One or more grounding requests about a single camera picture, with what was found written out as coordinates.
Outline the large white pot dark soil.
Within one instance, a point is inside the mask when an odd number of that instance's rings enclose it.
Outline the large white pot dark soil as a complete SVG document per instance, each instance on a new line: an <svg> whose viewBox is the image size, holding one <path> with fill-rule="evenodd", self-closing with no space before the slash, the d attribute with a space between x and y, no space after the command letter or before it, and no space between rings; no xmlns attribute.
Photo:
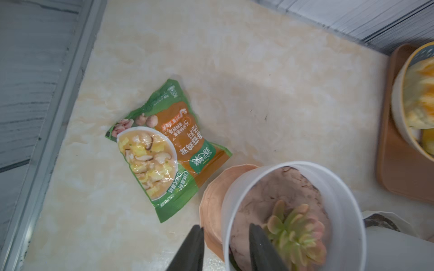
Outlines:
<svg viewBox="0 0 434 271"><path fill-rule="evenodd" d="M432 271L434 239L418 237L410 223L392 212L364 211L367 271Z"/></svg>

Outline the white pot pink-green succulent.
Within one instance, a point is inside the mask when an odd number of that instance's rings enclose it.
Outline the white pot pink-green succulent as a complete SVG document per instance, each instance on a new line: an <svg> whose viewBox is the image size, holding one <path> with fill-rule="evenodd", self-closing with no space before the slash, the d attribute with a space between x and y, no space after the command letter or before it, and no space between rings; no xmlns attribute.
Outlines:
<svg viewBox="0 0 434 271"><path fill-rule="evenodd" d="M322 271L362 271L366 266L367 242L362 214L354 195L332 171L308 161L290 161L258 167L235 179L222 204L222 243L226 270L235 267L230 262L229 241L236 212L249 190L265 175L282 168L300 171L321 193L325 211L331 220L331 243L327 248Z"/></svg>

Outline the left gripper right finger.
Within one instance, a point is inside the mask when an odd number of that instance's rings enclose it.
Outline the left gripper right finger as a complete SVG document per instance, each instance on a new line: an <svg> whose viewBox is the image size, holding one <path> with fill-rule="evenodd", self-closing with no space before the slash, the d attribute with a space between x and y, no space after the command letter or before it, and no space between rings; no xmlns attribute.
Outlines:
<svg viewBox="0 0 434 271"><path fill-rule="evenodd" d="M253 271L287 271L288 268L267 238L264 230L255 224L249 226L250 261Z"/></svg>

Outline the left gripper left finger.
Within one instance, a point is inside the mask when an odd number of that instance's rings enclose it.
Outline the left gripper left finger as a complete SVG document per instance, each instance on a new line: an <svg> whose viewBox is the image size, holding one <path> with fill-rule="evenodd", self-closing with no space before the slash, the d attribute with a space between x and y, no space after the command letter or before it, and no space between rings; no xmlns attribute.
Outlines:
<svg viewBox="0 0 434 271"><path fill-rule="evenodd" d="M194 225L166 271L202 271L205 250L204 231Z"/></svg>

